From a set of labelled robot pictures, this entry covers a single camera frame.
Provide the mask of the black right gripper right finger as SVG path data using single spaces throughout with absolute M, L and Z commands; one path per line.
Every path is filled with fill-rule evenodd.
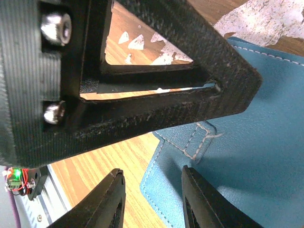
M 187 228 L 260 228 L 248 215 L 226 200 L 194 168 L 183 166 L 182 197 Z

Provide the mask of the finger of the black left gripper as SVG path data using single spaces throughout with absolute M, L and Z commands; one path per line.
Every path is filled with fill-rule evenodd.
M 111 101 L 114 113 L 141 116 L 197 110 L 202 116 L 245 111 L 259 90 L 260 74 L 186 0 L 122 0 L 120 4 L 191 59 L 190 64 L 127 66 L 106 63 L 108 19 L 93 5 L 81 93 L 130 92 L 159 87 L 193 87 L 191 92 L 147 95 Z
M 124 98 L 67 98 L 59 124 L 21 112 L 14 126 L 13 164 L 49 164 L 150 131 L 219 117 L 215 91 L 183 91 Z

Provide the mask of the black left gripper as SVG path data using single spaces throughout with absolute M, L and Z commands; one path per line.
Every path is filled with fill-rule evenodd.
M 41 166 L 89 150 L 78 131 L 86 0 L 3 0 L 0 3 L 0 163 Z M 50 13 L 72 20 L 64 46 L 43 37 Z

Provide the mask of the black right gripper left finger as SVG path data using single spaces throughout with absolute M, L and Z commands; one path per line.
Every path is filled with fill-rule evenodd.
M 49 227 L 122 228 L 125 201 L 124 172 L 113 169 L 82 201 Z

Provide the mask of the teal leather card holder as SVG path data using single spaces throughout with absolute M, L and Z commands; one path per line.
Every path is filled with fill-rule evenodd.
M 154 132 L 140 184 L 169 228 L 185 226 L 181 172 L 195 168 L 265 228 L 304 224 L 304 59 L 239 38 L 228 42 L 263 77 L 246 111 Z

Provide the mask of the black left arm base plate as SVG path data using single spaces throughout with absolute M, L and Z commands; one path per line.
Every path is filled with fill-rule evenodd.
M 40 195 L 48 177 L 47 166 L 36 169 L 8 167 L 2 172 L 5 190 L 14 196 L 28 196 L 33 200 Z

